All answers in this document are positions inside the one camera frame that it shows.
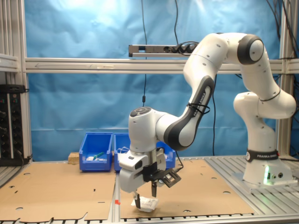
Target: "green object in bin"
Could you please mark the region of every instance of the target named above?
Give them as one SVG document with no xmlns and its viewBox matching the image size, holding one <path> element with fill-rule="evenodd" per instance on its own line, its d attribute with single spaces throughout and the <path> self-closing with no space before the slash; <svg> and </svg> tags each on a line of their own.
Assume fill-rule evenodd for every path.
<svg viewBox="0 0 299 224">
<path fill-rule="evenodd" d="M 97 154 L 97 155 L 94 155 L 93 156 L 93 160 L 95 160 L 96 158 L 99 158 L 101 155 L 103 155 L 104 153 L 103 152 L 101 152 L 101 153 L 99 153 L 99 154 Z"/>
</svg>

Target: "red tape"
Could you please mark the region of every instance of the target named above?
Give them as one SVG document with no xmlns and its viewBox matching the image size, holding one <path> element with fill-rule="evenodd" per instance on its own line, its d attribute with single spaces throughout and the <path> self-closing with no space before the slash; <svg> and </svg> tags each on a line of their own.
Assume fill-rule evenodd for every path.
<svg viewBox="0 0 299 224">
<path fill-rule="evenodd" d="M 121 203 L 119 202 L 119 200 L 115 200 L 115 204 L 120 205 Z"/>
</svg>

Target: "metal table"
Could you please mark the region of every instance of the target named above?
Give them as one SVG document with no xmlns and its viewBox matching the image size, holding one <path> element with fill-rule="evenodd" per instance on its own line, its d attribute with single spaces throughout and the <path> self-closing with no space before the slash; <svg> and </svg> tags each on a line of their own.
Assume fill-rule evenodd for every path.
<svg viewBox="0 0 299 224">
<path fill-rule="evenodd" d="M 262 189 L 248 193 L 238 181 L 234 173 L 245 170 L 245 156 L 215 156 L 215 157 L 183 157 L 182 160 L 204 159 L 228 185 L 255 211 L 252 214 L 235 214 L 220 216 L 197 217 L 160 217 L 121 219 L 120 206 L 111 203 L 108 220 L 51 220 L 39 224 L 98 224 L 98 223 L 299 223 L 299 186 L 275 189 Z M 299 163 L 285 161 L 294 173 L 299 172 Z M 9 179 L 18 168 L 0 168 L 0 184 Z M 113 200 L 120 200 L 119 176 L 116 175 Z M 0 224 L 18 224 L 19 221 L 1 222 Z"/>
</svg>

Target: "white cable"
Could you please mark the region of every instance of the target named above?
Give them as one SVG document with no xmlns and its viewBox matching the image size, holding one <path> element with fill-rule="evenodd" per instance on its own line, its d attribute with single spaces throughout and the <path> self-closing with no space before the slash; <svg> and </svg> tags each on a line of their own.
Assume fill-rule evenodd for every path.
<svg viewBox="0 0 299 224">
<path fill-rule="evenodd" d="M 130 150 L 129 148 L 127 148 L 127 147 L 124 146 L 124 147 L 122 147 L 122 148 L 118 148 L 118 149 L 117 149 L 117 153 L 120 153 L 120 154 L 121 154 L 122 151 L 124 151 L 125 153 L 127 153 L 129 150 Z"/>
</svg>

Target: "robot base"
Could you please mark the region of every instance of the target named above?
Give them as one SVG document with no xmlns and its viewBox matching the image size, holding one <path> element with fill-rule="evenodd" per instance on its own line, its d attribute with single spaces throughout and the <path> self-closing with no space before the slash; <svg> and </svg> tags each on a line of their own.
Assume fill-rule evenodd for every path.
<svg viewBox="0 0 299 224">
<path fill-rule="evenodd" d="M 280 159 L 247 162 L 244 175 L 233 174 L 233 178 L 249 193 L 256 189 L 297 186 L 291 169 Z"/>
</svg>

